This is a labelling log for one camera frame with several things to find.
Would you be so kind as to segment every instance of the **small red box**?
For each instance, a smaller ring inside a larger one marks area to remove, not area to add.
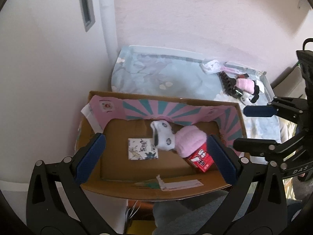
[[[187,157],[187,161],[200,169],[202,172],[206,172],[210,166],[214,163],[213,158],[207,152],[207,143],[205,142],[199,147],[192,155]]]

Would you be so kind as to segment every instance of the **white cabinet door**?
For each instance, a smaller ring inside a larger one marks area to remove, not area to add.
[[[29,182],[34,163],[73,155],[90,90],[106,90],[99,0],[85,30],[80,0],[7,0],[0,12],[0,180]]]

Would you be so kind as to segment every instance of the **red snack package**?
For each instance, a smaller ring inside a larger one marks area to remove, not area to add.
[[[192,166],[200,169],[202,172],[206,172],[214,163],[213,158],[207,152],[206,142],[201,147],[199,147],[192,155],[187,157],[187,161]]]

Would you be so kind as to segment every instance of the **metal screw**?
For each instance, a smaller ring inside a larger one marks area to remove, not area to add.
[[[281,169],[287,169],[287,163],[282,163],[281,164]]]
[[[270,164],[273,166],[273,167],[276,167],[277,166],[277,163],[275,161],[271,161]]]
[[[240,161],[241,161],[242,163],[244,163],[244,164],[247,164],[247,163],[249,162],[249,159],[246,158],[246,157],[243,157],[243,158],[240,159]]]
[[[36,165],[36,166],[40,166],[40,165],[42,165],[42,160],[38,160],[38,161],[36,161],[35,165]]]
[[[63,159],[63,162],[65,163],[69,163],[72,160],[72,158],[70,156],[67,156]]]

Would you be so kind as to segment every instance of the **blue gripper pad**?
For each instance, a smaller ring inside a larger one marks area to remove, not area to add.
[[[212,156],[226,183],[234,185],[238,180],[241,165],[231,148],[226,148],[214,135],[207,137],[207,151]]]
[[[75,182],[77,184],[86,183],[92,170],[96,166],[100,156],[106,147],[106,139],[103,134],[97,133],[96,138],[92,139],[86,147],[78,150],[85,151],[86,153],[81,158],[80,162],[76,165],[75,169]]]
[[[245,106],[244,115],[247,117],[270,118],[277,114],[277,110],[272,106]]]

